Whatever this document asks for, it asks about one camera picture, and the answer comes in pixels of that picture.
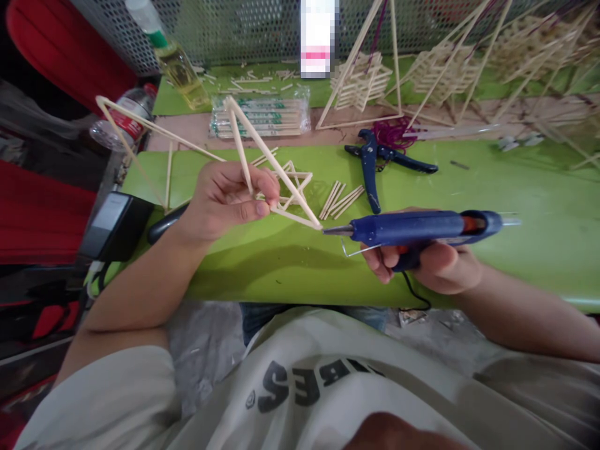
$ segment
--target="white t-shirt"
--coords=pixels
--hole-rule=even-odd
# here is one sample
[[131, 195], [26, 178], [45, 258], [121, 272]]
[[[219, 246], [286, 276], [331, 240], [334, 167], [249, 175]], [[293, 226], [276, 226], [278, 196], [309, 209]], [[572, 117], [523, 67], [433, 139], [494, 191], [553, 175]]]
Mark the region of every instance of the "white t-shirt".
[[340, 449], [378, 411], [470, 448], [585, 448], [598, 438], [590, 408], [600, 371], [590, 364], [516, 354], [482, 374], [483, 384], [308, 307], [276, 316], [248, 348], [184, 421], [166, 350], [106, 356], [44, 399], [16, 449]]

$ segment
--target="jeans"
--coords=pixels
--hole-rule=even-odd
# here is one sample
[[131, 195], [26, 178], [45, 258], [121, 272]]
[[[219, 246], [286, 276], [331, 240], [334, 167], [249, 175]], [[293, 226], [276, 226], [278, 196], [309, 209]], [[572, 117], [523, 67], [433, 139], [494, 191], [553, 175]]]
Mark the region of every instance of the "jeans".
[[388, 309], [386, 307], [240, 302], [239, 307], [242, 310], [244, 345], [247, 346], [254, 335], [258, 333], [263, 326], [269, 323], [274, 316], [298, 306], [314, 306], [317, 308], [331, 309], [361, 321], [378, 331], [383, 332], [386, 329], [386, 321], [388, 318]]

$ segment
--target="metal mesh fence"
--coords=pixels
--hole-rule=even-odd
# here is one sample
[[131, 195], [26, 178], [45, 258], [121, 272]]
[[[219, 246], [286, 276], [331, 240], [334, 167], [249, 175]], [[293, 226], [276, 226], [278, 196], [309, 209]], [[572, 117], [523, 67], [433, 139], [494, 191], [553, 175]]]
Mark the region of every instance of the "metal mesh fence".
[[[159, 73], [148, 39], [129, 16], [124, 0], [71, 0], [100, 35], [138, 76]], [[390, 0], [396, 2], [398, 50], [413, 53], [431, 49], [460, 23], [479, 0]], [[299, 0], [153, 0], [167, 29], [197, 65], [263, 63], [296, 59], [300, 50]], [[345, 58], [371, 8], [368, 0], [340, 0], [339, 49]], [[514, 0], [508, 19], [541, 0]], [[569, 0], [550, 0], [539, 14], [556, 11]], [[498, 20], [504, 1], [496, 0], [469, 35], [477, 43]], [[376, 23], [363, 48], [369, 51]], [[389, 8], [377, 49], [391, 53]]]

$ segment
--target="green tabletop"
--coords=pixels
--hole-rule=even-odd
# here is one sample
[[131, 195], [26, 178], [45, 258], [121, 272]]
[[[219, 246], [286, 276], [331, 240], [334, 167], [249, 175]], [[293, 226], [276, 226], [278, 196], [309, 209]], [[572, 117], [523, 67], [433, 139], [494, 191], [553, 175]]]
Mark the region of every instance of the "green tabletop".
[[[220, 153], [237, 159], [235, 150]], [[257, 149], [247, 151], [250, 160]], [[501, 153], [493, 142], [418, 142], [409, 155], [440, 170], [419, 174], [390, 164], [377, 175], [377, 188], [384, 211], [408, 206], [451, 209], [489, 209], [518, 213], [522, 226], [510, 227], [472, 246], [478, 257], [542, 288], [554, 291], [579, 309], [600, 313], [600, 171], [590, 167], [576, 172], [566, 167], [581, 160], [573, 150], [544, 141], [536, 147], [519, 147]], [[166, 182], [167, 153], [142, 153], [143, 167], [161, 191]], [[289, 147], [277, 151], [277, 160], [289, 159], [299, 171], [314, 177], [305, 190], [318, 214], [335, 180], [349, 189], [363, 183], [358, 159], [341, 146]], [[456, 161], [467, 166], [455, 166]], [[203, 155], [176, 152], [173, 157], [171, 204], [188, 198]], [[132, 166], [123, 191], [155, 202], [139, 171]], [[291, 212], [300, 213], [299, 206]], [[347, 224], [371, 214], [365, 196], [337, 221], [324, 226]], [[157, 210], [151, 223], [162, 214]], [[351, 251], [358, 245], [346, 241]], [[148, 245], [140, 242], [137, 254]], [[417, 290], [437, 307], [451, 305], [449, 299]], [[188, 296], [227, 301], [354, 304], [410, 307], [419, 305], [402, 277], [387, 286], [379, 284], [360, 255], [346, 258], [338, 237], [272, 214], [266, 219], [239, 226], [217, 242], [201, 264]]]
[[[408, 72], [408, 69], [410, 68], [413, 61], [414, 57], [401, 58], [399, 60], [399, 68], [401, 75], [404, 75]], [[393, 67], [392, 57], [384, 57], [383, 63], [389, 68]], [[235, 88], [235, 86], [231, 83], [231, 78], [248, 78], [249, 70], [253, 70], [254, 75], [258, 78], [262, 78], [263, 76], [271, 76], [273, 77], [273, 80], [271, 82], [265, 83], [251, 83], [247, 84], [245, 87], [249, 89], [265, 89], [269, 91], [272, 90], [271, 87], [274, 86], [277, 88], [276, 90], [272, 90], [274, 96], [292, 96], [294, 93], [294, 89], [296, 88], [296, 84], [308, 86], [311, 90], [311, 108], [324, 107], [327, 103], [327, 100], [329, 99], [329, 96], [331, 95], [329, 79], [305, 80], [299, 78], [292, 78], [285, 81], [281, 81], [275, 75], [276, 71], [298, 70], [298, 64], [284, 64], [281, 62], [269, 64], [252, 64], [244, 68], [241, 68], [240, 66], [214, 67], [210, 69], [208, 73], [212, 76], [217, 77], [217, 80], [213, 81], [214, 84], [211, 84], [210, 82], [208, 82], [208, 79], [205, 79], [204, 87], [210, 95], [216, 95], [219, 91], [224, 91], [228, 88]], [[566, 67], [563, 70], [561, 70], [552, 84], [554, 89], [558, 90], [559, 92], [564, 92], [572, 73], [573, 72], [571, 67]], [[577, 85], [574, 86], [573, 93], [599, 92], [599, 78], [600, 66], [597, 67], [595, 70], [591, 71], [584, 80], [577, 83]], [[510, 82], [508, 84], [500, 84], [496, 79], [494, 69], [487, 67], [481, 75], [481, 79], [479, 80], [479, 84], [477, 85], [474, 98], [477, 100], [507, 98], [521, 84], [522, 81], [523, 80], [519, 78], [514, 82]], [[390, 80], [388, 82], [388, 89], [391, 88], [395, 82], [396, 79], [393, 76], [390, 77]], [[294, 89], [287, 89], [284, 92], [280, 92], [281, 88], [287, 86], [290, 83], [294, 84]], [[545, 84], [539, 81], [531, 81], [527, 85], [527, 89], [522, 92], [522, 95], [531, 97], [539, 96], [542, 93], [544, 85]], [[425, 97], [425, 94], [413, 92], [413, 84], [411, 82], [403, 84], [401, 86], [401, 92], [402, 104], [419, 104]], [[462, 94], [457, 95], [456, 101], [463, 101], [465, 96], [466, 95]], [[393, 104], [398, 103], [396, 99], [396, 94], [394, 92], [387, 97], [387, 100]], [[212, 107], [208, 105], [202, 110], [193, 111], [188, 107], [183, 97], [171, 85], [169, 85], [166, 82], [166, 79], [163, 77], [159, 88], [158, 97], [156, 98], [156, 103], [154, 104], [153, 114], [158, 116], [178, 116], [180, 114], [208, 113], [211, 111], [211, 108]]]

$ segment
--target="red chair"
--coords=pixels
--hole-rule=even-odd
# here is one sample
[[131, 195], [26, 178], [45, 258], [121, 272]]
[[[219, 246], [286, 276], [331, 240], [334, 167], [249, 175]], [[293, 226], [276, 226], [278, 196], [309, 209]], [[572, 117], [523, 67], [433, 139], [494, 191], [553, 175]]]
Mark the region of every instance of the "red chair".
[[95, 200], [0, 161], [0, 264], [73, 264]]
[[115, 101], [136, 75], [69, 0], [12, 0], [6, 26], [38, 72], [93, 113], [95, 97]]

